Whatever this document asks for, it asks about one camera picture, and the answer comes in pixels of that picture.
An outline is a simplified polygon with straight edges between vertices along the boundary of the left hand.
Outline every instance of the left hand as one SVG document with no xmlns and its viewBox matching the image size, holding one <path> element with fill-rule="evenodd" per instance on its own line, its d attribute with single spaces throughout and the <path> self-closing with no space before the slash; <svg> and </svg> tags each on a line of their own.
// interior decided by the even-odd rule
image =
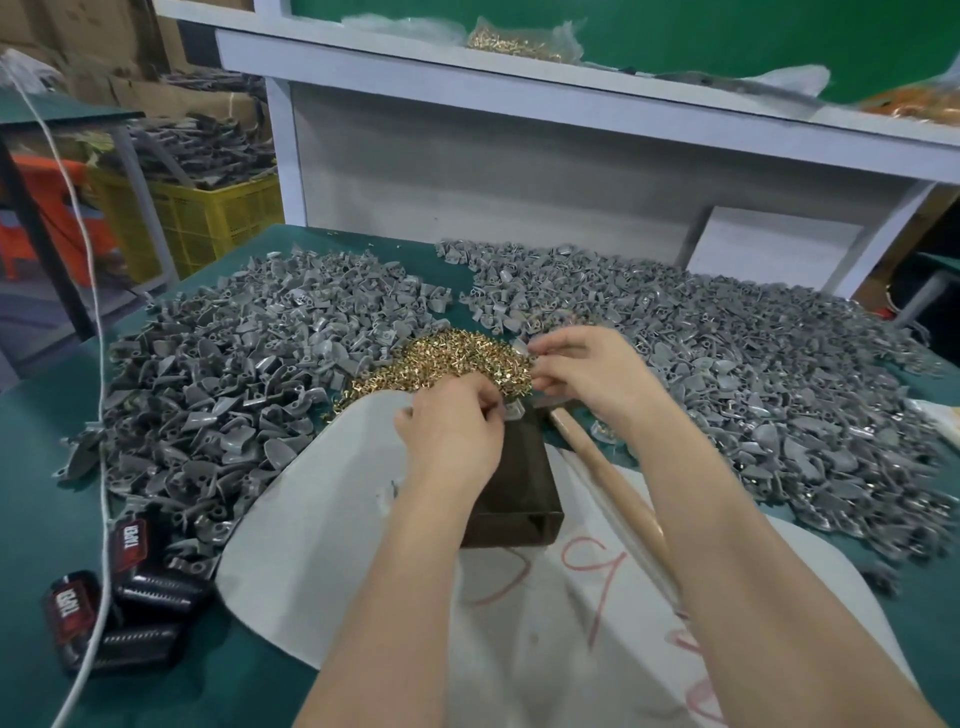
<svg viewBox="0 0 960 728">
<path fill-rule="evenodd" d="M 472 508 L 500 464 L 503 400 L 479 373 L 445 376 L 394 416 L 407 446 L 406 487 L 449 495 Z"/>
</svg>

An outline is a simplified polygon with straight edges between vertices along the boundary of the white cable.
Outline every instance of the white cable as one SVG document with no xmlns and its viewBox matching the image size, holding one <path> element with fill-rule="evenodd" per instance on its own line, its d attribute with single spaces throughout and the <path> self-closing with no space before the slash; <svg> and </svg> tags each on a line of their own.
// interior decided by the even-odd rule
<svg viewBox="0 0 960 728">
<path fill-rule="evenodd" d="M 43 130 L 43 135 L 46 137 L 47 143 L 50 145 L 50 150 L 54 154 L 54 159 L 57 161 L 57 166 L 60 168 L 60 173 L 63 175 L 63 181 L 70 193 L 70 204 L 73 206 L 73 214 L 77 218 L 77 225 L 80 226 L 81 235 L 84 237 L 84 246 L 86 247 L 86 270 L 90 274 L 90 292 L 93 295 L 93 323 L 97 329 L 97 340 L 99 342 L 100 353 L 100 396 L 97 402 L 97 420 L 100 422 L 100 425 L 103 426 L 104 398 L 107 395 L 107 344 L 104 341 L 104 322 L 100 318 L 100 291 L 97 289 L 97 276 L 96 271 L 94 270 L 93 243 L 90 241 L 90 233 L 86 229 L 84 217 L 80 212 L 80 200 L 77 198 L 77 191 L 74 189 L 73 181 L 70 179 L 70 175 L 67 174 L 66 167 L 63 166 L 63 159 L 60 157 L 60 151 L 57 149 L 57 144 L 54 142 L 54 137 L 50 133 L 50 128 L 36 112 L 36 108 L 34 107 L 33 102 L 30 100 L 30 95 L 23 90 L 23 86 L 20 85 L 20 82 L 16 79 L 16 76 L 13 75 L 10 68 L 2 60 L 0 60 L 0 66 L 3 66 L 4 70 L 7 71 L 7 75 L 13 82 L 13 86 L 23 98 L 27 108 L 34 115 L 34 119 L 36 119 L 37 124 L 39 124 L 40 128 Z M 100 555 L 100 568 L 102 572 L 101 580 L 103 582 L 103 588 L 100 594 L 100 609 L 97 611 L 97 620 L 93 625 L 93 632 L 90 635 L 90 641 L 87 644 L 84 659 L 80 664 L 80 670 L 77 672 L 76 678 L 74 678 L 73 687 L 70 688 L 70 693 L 67 694 L 66 699 L 63 701 L 63 705 L 60 707 L 60 712 L 57 713 L 57 717 L 53 722 L 52 728 L 62 728 L 64 725 L 66 725 L 66 721 L 69 720 L 74 706 L 80 699 L 80 693 L 83 692 L 84 686 L 86 685 L 86 680 L 90 676 L 90 671 L 93 669 L 93 661 L 97 656 L 97 650 L 99 649 L 101 639 L 104 636 L 104 627 L 107 625 L 107 616 L 110 611 L 110 592 L 112 589 L 110 584 L 109 558 L 110 511 L 107 498 L 107 484 L 104 481 L 105 471 L 106 463 L 104 462 L 104 452 L 101 448 L 100 515 L 103 520 L 103 546 Z"/>
</svg>

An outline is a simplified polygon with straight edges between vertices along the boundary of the wooden stick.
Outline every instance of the wooden stick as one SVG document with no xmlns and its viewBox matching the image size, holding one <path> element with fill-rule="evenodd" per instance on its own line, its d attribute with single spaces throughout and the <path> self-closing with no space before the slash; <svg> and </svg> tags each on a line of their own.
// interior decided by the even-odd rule
<svg viewBox="0 0 960 728">
<path fill-rule="evenodd" d="M 657 515 L 627 479 L 604 457 L 587 431 L 569 412 L 557 407 L 550 410 L 550 419 L 573 451 L 584 461 L 594 482 L 604 490 L 624 522 L 657 560 L 664 573 L 677 584 L 676 574 L 670 565 L 670 552 Z"/>
</svg>

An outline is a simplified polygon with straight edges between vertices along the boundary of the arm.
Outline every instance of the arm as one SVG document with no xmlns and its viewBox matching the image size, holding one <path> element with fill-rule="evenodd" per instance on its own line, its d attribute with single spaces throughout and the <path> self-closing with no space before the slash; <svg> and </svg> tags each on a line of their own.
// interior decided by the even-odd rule
<svg viewBox="0 0 960 728">
<path fill-rule="evenodd" d="M 583 400 L 639 455 L 693 633 L 732 726 L 943 726 L 754 507 L 615 331 L 531 342 L 534 385 Z"/>
<path fill-rule="evenodd" d="M 295 728 L 443 724 L 454 568 L 470 509 L 500 459 L 499 402 L 487 379 L 469 375 L 421 390 L 397 413 L 407 478 Z"/>
</svg>

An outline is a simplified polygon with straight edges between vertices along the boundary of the forearm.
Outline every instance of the forearm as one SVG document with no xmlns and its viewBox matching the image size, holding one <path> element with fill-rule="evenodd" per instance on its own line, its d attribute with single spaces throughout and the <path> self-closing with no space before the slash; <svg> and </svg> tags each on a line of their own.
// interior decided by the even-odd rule
<svg viewBox="0 0 960 728">
<path fill-rule="evenodd" d="M 442 725 L 450 595 L 469 509 L 422 486 L 401 489 L 297 728 Z"/>
<path fill-rule="evenodd" d="M 942 725 L 659 386 L 626 429 L 730 725 Z"/>
</svg>

